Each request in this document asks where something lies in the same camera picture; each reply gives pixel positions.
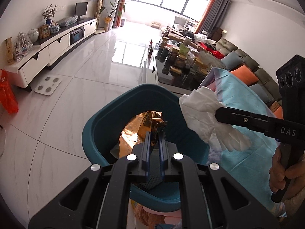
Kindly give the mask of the person's right hand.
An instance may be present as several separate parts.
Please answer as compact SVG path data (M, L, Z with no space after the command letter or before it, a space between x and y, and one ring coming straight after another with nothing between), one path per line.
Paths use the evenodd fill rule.
M293 179L294 183L287 190L287 198L291 199L296 196L304 188L304 155L298 163L285 170L280 162L281 151L277 147L275 154L272 157L272 166L269 170L269 186L273 193L278 190L283 190L285 187L285 177Z

